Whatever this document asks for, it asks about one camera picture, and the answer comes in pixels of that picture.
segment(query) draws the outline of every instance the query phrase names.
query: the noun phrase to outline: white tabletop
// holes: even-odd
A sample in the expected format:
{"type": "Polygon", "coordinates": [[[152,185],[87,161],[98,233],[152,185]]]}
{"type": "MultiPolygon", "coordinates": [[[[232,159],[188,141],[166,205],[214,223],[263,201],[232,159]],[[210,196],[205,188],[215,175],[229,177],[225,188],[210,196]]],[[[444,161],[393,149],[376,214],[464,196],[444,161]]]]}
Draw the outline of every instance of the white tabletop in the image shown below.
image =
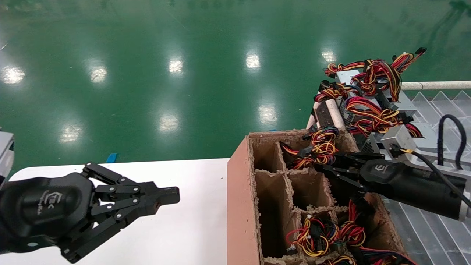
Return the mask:
{"type": "MultiPolygon", "coordinates": [[[[141,217],[79,261],[79,265],[225,265],[228,158],[115,163],[103,166],[136,182],[180,188],[180,202],[141,217]]],[[[10,181],[61,177],[83,165],[29,167],[10,181]]],[[[0,255],[0,264],[69,265],[59,248],[0,255]]]]}

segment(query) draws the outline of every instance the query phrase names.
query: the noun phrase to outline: wire harness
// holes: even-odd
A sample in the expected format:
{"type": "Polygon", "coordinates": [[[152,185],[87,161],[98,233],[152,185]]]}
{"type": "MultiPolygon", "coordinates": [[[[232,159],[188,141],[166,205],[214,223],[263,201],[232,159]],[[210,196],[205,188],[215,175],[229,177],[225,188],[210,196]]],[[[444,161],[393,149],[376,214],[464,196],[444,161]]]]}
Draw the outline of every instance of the wire harness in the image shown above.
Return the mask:
{"type": "Polygon", "coordinates": [[[289,169],[300,169],[312,166],[314,163],[330,165],[335,162],[334,154],[339,150],[335,147],[335,139],[339,130],[335,127],[326,127],[317,130],[314,127],[309,129],[309,133],[303,137],[303,140],[310,139],[310,145],[301,150],[294,150],[285,143],[280,143],[282,150],[296,157],[289,163],[289,169]]]}
{"type": "Polygon", "coordinates": [[[409,123],[411,118],[402,115],[397,110],[389,108],[383,110],[365,98],[348,98],[345,101],[345,109],[360,117],[350,124],[348,132],[351,134],[362,134],[368,137],[370,133],[386,133],[389,128],[404,124],[412,137],[423,137],[420,130],[409,123]]]}
{"type": "Polygon", "coordinates": [[[408,257],[395,251],[364,247],[365,229],[356,224],[360,215],[361,212],[358,212],[352,200],[349,202],[349,218],[340,227],[330,220],[307,215],[302,228],[287,233],[286,242],[291,245],[290,249],[297,244],[310,257],[328,254],[334,244],[345,244],[354,257],[340,256],[335,260],[325,261],[324,265],[417,265],[408,257]]]}
{"type": "MultiPolygon", "coordinates": [[[[403,73],[411,63],[415,62],[422,56],[426,48],[420,47],[416,52],[416,56],[412,53],[402,53],[399,56],[392,57],[392,64],[386,63],[382,59],[367,59],[365,61],[357,61],[347,65],[331,63],[324,70],[326,76],[335,78],[335,74],[339,71],[347,71],[354,69],[363,69],[362,73],[357,74],[351,79],[350,85],[358,86],[366,96],[373,96],[377,90],[389,89],[393,102],[398,101],[399,92],[401,90],[402,79],[400,74],[403,73]]],[[[321,92],[324,97],[318,97],[318,100],[325,98],[335,99],[339,95],[334,92],[334,88],[326,88],[326,92],[321,92]]]]}

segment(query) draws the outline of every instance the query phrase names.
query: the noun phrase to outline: black wire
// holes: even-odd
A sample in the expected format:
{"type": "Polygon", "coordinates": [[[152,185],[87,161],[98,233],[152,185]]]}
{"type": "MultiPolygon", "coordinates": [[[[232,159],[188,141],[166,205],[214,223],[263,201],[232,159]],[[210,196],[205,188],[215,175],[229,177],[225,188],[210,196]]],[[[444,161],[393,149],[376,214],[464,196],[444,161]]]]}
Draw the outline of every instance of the black wire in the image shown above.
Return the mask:
{"type": "Polygon", "coordinates": [[[443,180],[443,182],[444,182],[448,187],[450,187],[450,189],[451,189],[456,195],[458,195],[458,197],[460,197],[460,199],[462,199],[462,200],[468,205],[468,207],[471,208],[471,201],[470,201],[468,198],[466,198],[466,197],[464,196],[464,194],[463,194],[455,185],[453,185],[453,183],[451,183],[451,181],[450,181],[447,177],[445,177],[445,176],[443,175],[443,173],[442,173],[441,171],[439,171],[439,170],[437,169],[437,167],[435,167],[434,164],[432,164],[432,162],[430,162],[430,161],[429,161],[427,158],[425,158],[423,155],[421,155],[421,154],[419,154],[419,153],[417,153],[417,152],[415,152],[415,151],[412,151],[411,154],[413,154],[414,156],[416,156],[416,157],[418,157],[420,160],[422,160],[424,163],[426,163],[427,166],[429,166],[430,169],[431,169],[436,175],[438,175],[438,176],[443,180]]]}
{"type": "Polygon", "coordinates": [[[458,151],[456,152],[455,165],[456,168],[463,169],[461,167],[461,155],[463,154],[464,148],[466,147],[466,131],[464,130],[463,124],[461,124],[458,118],[450,114],[444,115],[439,122],[439,137],[437,139],[437,161],[440,166],[443,166],[443,125],[447,118],[450,118],[460,131],[461,143],[460,148],[458,148],[458,151]]]}

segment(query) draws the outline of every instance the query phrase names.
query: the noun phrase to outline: black connector plug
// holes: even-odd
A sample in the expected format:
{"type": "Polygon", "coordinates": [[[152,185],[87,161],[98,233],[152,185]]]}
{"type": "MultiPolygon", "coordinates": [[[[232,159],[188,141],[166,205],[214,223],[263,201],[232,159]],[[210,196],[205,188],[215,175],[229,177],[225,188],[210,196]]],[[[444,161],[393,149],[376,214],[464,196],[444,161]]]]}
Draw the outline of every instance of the black connector plug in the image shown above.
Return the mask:
{"type": "Polygon", "coordinates": [[[411,116],[407,116],[404,112],[400,112],[398,114],[399,120],[401,120],[404,124],[408,124],[414,121],[414,118],[411,116]]]}
{"type": "Polygon", "coordinates": [[[401,151],[401,147],[399,147],[395,144],[391,144],[391,146],[389,146],[389,152],[391,153],[392,157],[394,157],[394,158],[404,154],[404,152],[401,151]]]}
{"type": "Polygon", "coordinates": [[[363,61],[365,66],[363,67],[363,73],[366,73],[366,69],[368,68],[368,60],[363,61]]]}
{"type": "Polygon", "coordinates": [[[304,158],[306,155],[310,154],[312,152],[312,146],[308,146],[306,148],[303,148],[298,151],[298,156],[300,158],[304,158]]]}
{"type": "Polygon", "coordinates": [[[329,81],[327,81],[327,80],[322,80],[321,83],[319,84],[319,89],[318,89],[318,91],[320,92],[320,91],[322,91],[322,90],[324,90],[324,89],[327,89],[327,88],[329,88],[329,86],[330,86],[330,82],[329,82],[329,81]]]}
{"type": "Polygon", "coordinates": [[[427,51],[427,48],[424,48],[424,47],[420,47],[419,49],[417,49],[415,51],[415,54],[421,54],[421,53],[424,53],[427,51]]]}

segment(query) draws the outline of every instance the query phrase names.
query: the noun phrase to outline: silver metal part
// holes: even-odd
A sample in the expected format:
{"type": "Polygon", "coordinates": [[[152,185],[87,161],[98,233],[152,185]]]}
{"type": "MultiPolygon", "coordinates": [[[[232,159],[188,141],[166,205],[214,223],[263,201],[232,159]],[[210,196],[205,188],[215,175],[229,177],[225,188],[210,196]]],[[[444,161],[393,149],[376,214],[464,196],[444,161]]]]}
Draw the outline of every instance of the silver metal part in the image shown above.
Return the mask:
{"type": "Polygon", "coordinates": [[[432,126],[428,123],[411,122],[422,133],[423,138],[412,138],[417,145],[417,148],[427,152],[437,152],[437,133],[433,130],[432,126]]]}
{"type": "MultiPolygon", "coordinates": [[[[392,158],[392,162],[401,162],[408,166],[424,169],[427,171],[431,171],[431,169],[422,162],[418,157],[405,153],[401,154],[398,157],[394,157],[389,150],[389,147],[393,147],[394,145],[401,147],[402,149],[410,149],[413,150],[424,157],[426,157],[430,161],[437,160],[437,154],[432,152],[421,151],[417,149],[417,145],[412,140],[413,138],[410,136],[409,132],[407,131],[404,125],[395,126],[388,130],[388,132],[383,136],[381,142],[384,145],[384,148],[387,150],[389,156],[392,158]]],[[[443,155],[444,162],[451,162],[454,163],[455,157],[448,156],[446,154],[443,155]]],[[[463,166],[471,166],[471,161],[467,159],[461,159],[461,164],[463,166]]],[[[460,170],[448,166],[439,166],[436,165],[437,169],[443,172],[446,175],[456,176],[460,178],[464,178],[468,181],[471,181],[471,172],[467,170],[460,170]]]]}
{"type": "Polygon", "coordinates": [[[359,73],[360,71],[358,70],[339,71],[335,75],[335,81],[337,83],[344,83],[349,85],[352,77],[356,76],[359,73]]]}
{"type": "Polygon", "coordinates": [[[14,142],[15,138],[12,133],[0,131],[0,176],[5,178],[10,174],[15,160],[15,152],[13,151],[14,142]]]}
{"type": "MultiPolygon", "coordinates": [[[[463,191],[463,195],[468,199],[471,199],[470,185],[470,182],[467,182],[463,191]]],[[[464,201],[461,201],[459,221],[464,222],[466,218],[471,218],[471,208],[464,201]]]]}
{"type": "Polygon", "coordinates": [[[390,108],[398,110],[400,112],[404,112],[406,116],[412,116],[417,111],[417,107],[414,106],[412,101],[403,91],[399,92],[398,102],[390,102],[391,92],[389,90],[378,91],[375,98],[378,100],[382,109],[390,108]]]}

